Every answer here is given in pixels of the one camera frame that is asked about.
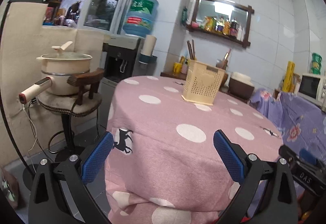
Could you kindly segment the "yellow oil bottle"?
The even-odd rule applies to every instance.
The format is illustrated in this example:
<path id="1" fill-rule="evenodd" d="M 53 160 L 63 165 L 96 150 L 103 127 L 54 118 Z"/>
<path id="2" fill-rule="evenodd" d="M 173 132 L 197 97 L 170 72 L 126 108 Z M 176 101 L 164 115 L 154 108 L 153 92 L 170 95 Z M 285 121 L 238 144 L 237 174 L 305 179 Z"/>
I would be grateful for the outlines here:
<path id="1" fill-rule="evenodd" d="M 224 21 L 223 34 L 226 36 L 230 34 L 230 21 L 228 19 Z"/>

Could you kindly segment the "cream brown rice cooker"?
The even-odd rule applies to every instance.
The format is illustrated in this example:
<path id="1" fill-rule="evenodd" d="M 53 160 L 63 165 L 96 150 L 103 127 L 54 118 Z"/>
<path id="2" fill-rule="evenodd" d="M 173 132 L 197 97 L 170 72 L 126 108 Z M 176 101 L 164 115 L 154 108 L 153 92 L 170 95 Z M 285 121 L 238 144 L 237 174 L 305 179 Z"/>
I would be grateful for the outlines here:
<path id="1" fill-rule="evenodd" d="M 228 92 L 231 95 L 246 101 L 250 99 L 255 89 L 254 84 L 251 82 L 251 77 L 239 72 L 231 74 L 228 86 Z"/>

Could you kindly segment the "cream electric cooking pot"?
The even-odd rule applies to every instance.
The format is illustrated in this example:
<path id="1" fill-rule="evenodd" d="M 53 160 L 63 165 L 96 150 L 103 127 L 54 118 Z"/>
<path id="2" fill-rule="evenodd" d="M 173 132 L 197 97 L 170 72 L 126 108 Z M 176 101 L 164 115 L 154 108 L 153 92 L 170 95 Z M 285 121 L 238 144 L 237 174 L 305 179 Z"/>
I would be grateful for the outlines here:
<path id="1" fill-rule="evenodd" d="M 78 93 L 78 88 L 67 83 L 74 74 L 90 72 L 92 56 L 88 54 L 67 51 L 72 45 L 68 41 L 61 46 L 52 46 L 52 53 L 37 57 L 41 62 L 42 79 L 25 89 L 18 95 L 21 104 L 27 104 L 44 91 L 56 96 L 70 96 Z"/>

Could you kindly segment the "paper cup stack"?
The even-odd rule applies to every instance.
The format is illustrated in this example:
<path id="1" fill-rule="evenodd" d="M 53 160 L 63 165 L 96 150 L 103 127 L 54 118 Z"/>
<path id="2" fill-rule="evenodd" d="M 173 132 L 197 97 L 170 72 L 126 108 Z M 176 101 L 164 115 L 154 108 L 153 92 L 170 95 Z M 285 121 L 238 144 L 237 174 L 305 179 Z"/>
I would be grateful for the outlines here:
<path id="1" fill-rule="evenodd" d="M 152 52 L 154 50 L 156 44 L 156 37 L 153 35 L 146 35 L 144 45 L 141 49 L 141 54 L 145 56 L 152 56 Z"/>

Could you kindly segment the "blue water jug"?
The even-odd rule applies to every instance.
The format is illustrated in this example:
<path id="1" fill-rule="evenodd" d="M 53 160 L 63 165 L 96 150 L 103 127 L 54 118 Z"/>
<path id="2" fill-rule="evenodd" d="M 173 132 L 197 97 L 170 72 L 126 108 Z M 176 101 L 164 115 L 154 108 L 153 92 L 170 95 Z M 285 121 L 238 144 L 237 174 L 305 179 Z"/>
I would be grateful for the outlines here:
<path id="1" fill-rule="evenodd" d="M 127 35 L 145 38 L 150 35 L 157 15 L 157 0 L 131 0 L 129 10 L 123 24 Z"/>

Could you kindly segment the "brown wooden chopstick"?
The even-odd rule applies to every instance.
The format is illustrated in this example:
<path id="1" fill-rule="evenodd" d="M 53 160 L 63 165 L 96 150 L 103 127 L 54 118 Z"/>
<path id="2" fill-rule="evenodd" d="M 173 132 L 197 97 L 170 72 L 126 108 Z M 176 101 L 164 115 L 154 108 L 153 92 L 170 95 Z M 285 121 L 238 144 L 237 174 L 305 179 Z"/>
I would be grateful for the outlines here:
<path id="1" fill-rule="evenodd" d="M 189 58 L 190 58 L 191 60 L 193 60 L 194 57 L 193 57 L 193 53 L 192 53 L 192 46 L 191 46 L 191 43 L 190 43 L 189 40 L 187 41 L 187 48 L 188 48 L 188 52 L 189 52 Z"/>
<path id="2" fill-rule="evenodd" d="M 223 58 L 223 60 L 222 60 L 221 68 L 222 68 L 223 70 L 225 70 L 225 69 L 227 68 L 228 58 L 229 58 L 230 53 L 231 53 L 231 49 L 229 49 L 229 50 L 226 52 L 226 54 L 225 54 L 225 56 L 224 56 L 224 58 Z"/>
<path id="3" fill-rule="evenodd" d="M 192 41 L 191 41 L 191 47 L 192 47 L 192 57 L 193 57 L 193 60 L 196 60 L 196 54 L 195 54 L 195 42 L 194 42 L 193 39 L 192 39 Z"/>

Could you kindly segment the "pink polka dot tablecloth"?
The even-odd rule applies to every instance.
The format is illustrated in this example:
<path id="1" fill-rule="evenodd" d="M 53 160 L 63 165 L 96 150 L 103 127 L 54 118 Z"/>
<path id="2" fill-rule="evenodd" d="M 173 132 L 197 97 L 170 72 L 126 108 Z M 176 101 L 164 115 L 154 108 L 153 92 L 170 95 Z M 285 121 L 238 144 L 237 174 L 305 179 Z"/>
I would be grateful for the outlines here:
<path id="1" fill-rule="evenodd" d="M 107 130 L 114 149 L 105 162 L 112 223 L 212 223 L 239 184 L 213 145 L 222 130 L 247 153 L 275 161 L 282 139 L 266 117 L 218 93 L 207 106 L 185 101 L 182 82 L 138 76 L 118 83 Z"/>

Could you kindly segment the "yellow roll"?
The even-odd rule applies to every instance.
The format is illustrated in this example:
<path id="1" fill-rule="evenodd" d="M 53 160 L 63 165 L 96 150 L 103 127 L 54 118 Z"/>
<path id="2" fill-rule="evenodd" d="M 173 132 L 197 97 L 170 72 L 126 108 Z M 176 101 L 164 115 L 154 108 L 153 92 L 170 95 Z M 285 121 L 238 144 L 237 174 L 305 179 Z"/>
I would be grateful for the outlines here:
<path id="1" fill-rule="evenodd" d="M 293 85 L 294 69 L 295 63 L 292 61 L 288 61 L 287 70 L 282 86 L 282 92 L 290 92 L 291 87 Z"/>

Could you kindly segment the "wooden wall shelf frame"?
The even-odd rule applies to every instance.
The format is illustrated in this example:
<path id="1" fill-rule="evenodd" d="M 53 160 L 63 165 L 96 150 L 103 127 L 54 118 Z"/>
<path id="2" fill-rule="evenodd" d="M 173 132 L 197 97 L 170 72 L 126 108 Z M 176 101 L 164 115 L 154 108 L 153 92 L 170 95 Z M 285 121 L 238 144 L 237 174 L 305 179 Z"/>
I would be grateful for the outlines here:
<path id="1" fill-rule="evenodd" d="M 250 26 L 255 10 L 230 0 L 191 0 L 186 28 L 190 32 L 202 32 L 217 36 L 247 48 Z M 232 38 L 223 34 L 224 21 L 233 19 L 238 22 L 238 36 Z"/>

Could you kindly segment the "purple floral cloth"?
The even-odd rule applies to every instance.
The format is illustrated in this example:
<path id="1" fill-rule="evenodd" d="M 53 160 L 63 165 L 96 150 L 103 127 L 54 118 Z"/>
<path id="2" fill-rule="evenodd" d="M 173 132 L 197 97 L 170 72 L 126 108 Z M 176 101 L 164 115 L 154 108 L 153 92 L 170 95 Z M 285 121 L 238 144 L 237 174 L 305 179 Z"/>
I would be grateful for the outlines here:
<path id="1" fill-rule="evenodd" d="M 319 107 L 294 93 L 275 98 L 265 89 L 257 89 L 249 104 L 277 127 L 292 151 L 305 149 L 325 162 L 325 112 Z"/>

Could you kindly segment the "cream plastic utensil holder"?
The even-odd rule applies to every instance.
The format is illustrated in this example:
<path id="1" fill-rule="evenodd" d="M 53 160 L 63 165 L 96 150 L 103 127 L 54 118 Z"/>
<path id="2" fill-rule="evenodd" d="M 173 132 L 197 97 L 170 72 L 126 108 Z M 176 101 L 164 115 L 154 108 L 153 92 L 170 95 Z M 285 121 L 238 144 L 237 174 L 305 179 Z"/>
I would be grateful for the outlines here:
<path id="1" fill-rule="evenodd" d="M 212 106 L 225 71 L 197 60 L 188 61 L 182 98 L 191 103 Z"/>

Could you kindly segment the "grey water dispenser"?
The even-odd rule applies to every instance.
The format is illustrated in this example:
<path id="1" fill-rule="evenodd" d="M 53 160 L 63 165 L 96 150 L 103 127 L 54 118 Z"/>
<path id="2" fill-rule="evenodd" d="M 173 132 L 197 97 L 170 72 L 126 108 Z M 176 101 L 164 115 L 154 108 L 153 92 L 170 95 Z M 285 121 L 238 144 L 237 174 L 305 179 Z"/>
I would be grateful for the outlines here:
<path id="1" fill-rule="evenodd" d="M 154 72 L 157 57 L 141 54 L 144 38 L 112 35 L 103 43 L 100 67 L 105 70 L 100 84 L 101 114 L 109 112 L 114 90 L 123 79 Z"/>

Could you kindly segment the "dark soy sauce bottle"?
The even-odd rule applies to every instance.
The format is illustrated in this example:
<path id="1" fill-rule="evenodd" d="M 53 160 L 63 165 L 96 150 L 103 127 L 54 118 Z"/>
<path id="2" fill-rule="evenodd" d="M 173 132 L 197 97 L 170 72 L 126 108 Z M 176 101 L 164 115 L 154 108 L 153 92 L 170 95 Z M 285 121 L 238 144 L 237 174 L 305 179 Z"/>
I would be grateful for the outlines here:
<path id="1" fill-rule="evenodd" d="M 232 38 L 237 38 L 238 36 L 238 22 L 236 19 L 233 19 L 230 23 L 229 36 Z"/>

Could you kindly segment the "dark wooden stool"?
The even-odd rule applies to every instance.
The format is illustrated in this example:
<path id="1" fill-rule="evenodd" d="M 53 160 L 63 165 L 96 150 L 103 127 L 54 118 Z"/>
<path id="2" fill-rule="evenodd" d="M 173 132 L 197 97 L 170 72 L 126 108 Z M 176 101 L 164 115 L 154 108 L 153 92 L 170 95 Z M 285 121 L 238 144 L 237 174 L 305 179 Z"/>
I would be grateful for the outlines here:
<path id="1" fill-rule="evenodd" d="M 105 70 L 102 68 L 98 68 L 93 72 L 87 72 L 84 74 L 73 74 L 67 80 L 69 85 L 73 87 L 78 87 L 78 96 L 76 100 L 76 104 L 81 106 L 83 102 L 83 94 L 85 93 L 85 87 L 89 86 L 88 98 L 93 99 L 93 95 L 98 93 L 99 84 Z"/>

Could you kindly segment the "white microwave oven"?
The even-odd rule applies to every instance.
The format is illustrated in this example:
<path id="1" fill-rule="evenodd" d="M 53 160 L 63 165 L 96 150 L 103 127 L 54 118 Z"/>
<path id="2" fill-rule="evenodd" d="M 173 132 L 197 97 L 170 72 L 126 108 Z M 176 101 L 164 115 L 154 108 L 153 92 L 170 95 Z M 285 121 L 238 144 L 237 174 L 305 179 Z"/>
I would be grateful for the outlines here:
<path id="1" fill-rule="evenodd" d="M 302 74 L 300 85 L 295 94 L 321 107 L 325 100 L 325 76 L 317 74 Z"/>

